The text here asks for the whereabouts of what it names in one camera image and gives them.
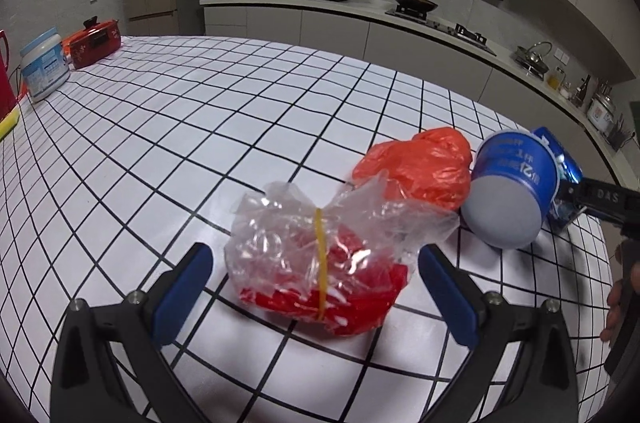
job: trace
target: red handle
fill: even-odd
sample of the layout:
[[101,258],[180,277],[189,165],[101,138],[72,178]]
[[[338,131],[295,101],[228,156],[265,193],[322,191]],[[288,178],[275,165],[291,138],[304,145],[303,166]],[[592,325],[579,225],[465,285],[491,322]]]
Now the red handle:
[[4,47],[6,48],[6,65],[4,66],[4,70],[9,71],[9,42],[6,39],[6,33],[4,30],[0,31],[0,38],[4,40]]

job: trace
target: kitchen counter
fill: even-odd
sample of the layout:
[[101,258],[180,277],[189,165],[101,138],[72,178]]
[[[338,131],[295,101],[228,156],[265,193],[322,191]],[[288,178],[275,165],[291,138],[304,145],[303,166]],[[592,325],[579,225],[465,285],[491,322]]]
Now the kitchen counter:
[[[465,42],[464,40],[459,40],[458,38],[447,35],[446,33],[436,31],[403,18],[387,15],[386,11],[393,9],[394,4],[385,0],[348,0],[346,2],[329,2],[326,0],[201,0],[200,4],[203,6],[284,6],[343,14],[384,22],[385,24],[393,25],[404,30],[411,30],[418,34],[434,38],[439,42],[449,44],[457,50],[466,51],[492,67],[497,67],[497,69],[514,76],[516,79],[525,83],[530,88],[533,88],[537,93],[562,108],[590,135],[620,184],[634,190],[640,189],[638,177],[636,177],[622,152],[615,153],[612,151],[603,136],[589,122],[586,115],[562,98],[556,91],[552,90],[540,79],[531,76],[525,69],[522,69],[513,59],[513,53],[511,53],[510,50],[496,44],[490,39],[487,39],[486,45],[496,54],[495,56],[469,44],[468,42]],[[442,24],[455,26],[455,24],[452,24],[451,22],[438,18],[437,11],[434,12],[433,15],[434,18]]]
[[[331,338],[239,302],[222,248],[242,194],[292,181],[324,205],[373,143],[453,125],[471,145],[518,126],[479,103],[393,69],[246,38],[123,38],[45,101],[20,102],[1,143],[0,367],[40,423],[66,306],[146,291],[194,241],[214,270],[162,353],[211,421],[415,423],[466,348],[413,275],[381,329]],[[442,245],[483,291],[513,303],[561,299],[578,372],[580,421],[600,408],[609,352],[598,338],[611,285],[603,235],[585,215],[496,251],[460,228]],[[156,420],[122,346],[136,408]],[[479,408],[504,387],[511,344]]]

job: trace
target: red plastic bag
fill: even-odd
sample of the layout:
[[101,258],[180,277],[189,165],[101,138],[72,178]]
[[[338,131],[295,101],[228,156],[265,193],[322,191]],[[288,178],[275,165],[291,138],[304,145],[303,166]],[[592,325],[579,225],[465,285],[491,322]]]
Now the red plastic bag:
[[352,177],[362,183],[386,170],[390,180],[386,199],[406,195],[457,210],[469,194],[471,161],[466,138],[451,127],[442,127],[420,132],[409,141],[373,145]]
[[386,177],[377,176],[322,210],[291,183],[246,194],[225,246],[239,297],[323,323],[334,335],[380,326],[415,270],[420,248],[442,243],[459,226],[449,210],[385,199],[387,187]]

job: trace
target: frying pan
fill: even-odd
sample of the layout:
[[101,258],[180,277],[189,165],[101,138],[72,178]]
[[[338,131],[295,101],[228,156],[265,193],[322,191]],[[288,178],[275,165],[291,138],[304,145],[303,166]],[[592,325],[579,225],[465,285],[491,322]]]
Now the frying pan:
[[396,0],[403,8],[409,8],[420,13],[428,13],[438,7],[430,0]]

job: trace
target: table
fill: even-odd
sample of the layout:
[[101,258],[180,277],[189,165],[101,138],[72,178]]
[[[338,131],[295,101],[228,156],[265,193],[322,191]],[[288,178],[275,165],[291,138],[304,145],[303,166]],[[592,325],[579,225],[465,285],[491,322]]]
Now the table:
[[[124,38],[20,109],[2,142],[0,366],[39,421],[69,300],[119,302],[196,240],[212,248],[214,271],[163,353],[212,421],[412,423],[465,358],[415,276],[382,329],[335,339],[240,305],[222,249],[245,191],[289,180],[323,205],[373,143],[453,125],[477,149],[513,121],[360,60],[217,37]],[[443,249],[484,291],[524,305],[562,300],[580,421],[596,412],[609,382],[597,335],[611,284],[598,221],[583,215],[556,234],[545,225],[510,251],[461,228]],[[494,406],[514,345],[477,414]],[[156,419],[122,347],[114,353],[136,407]]]

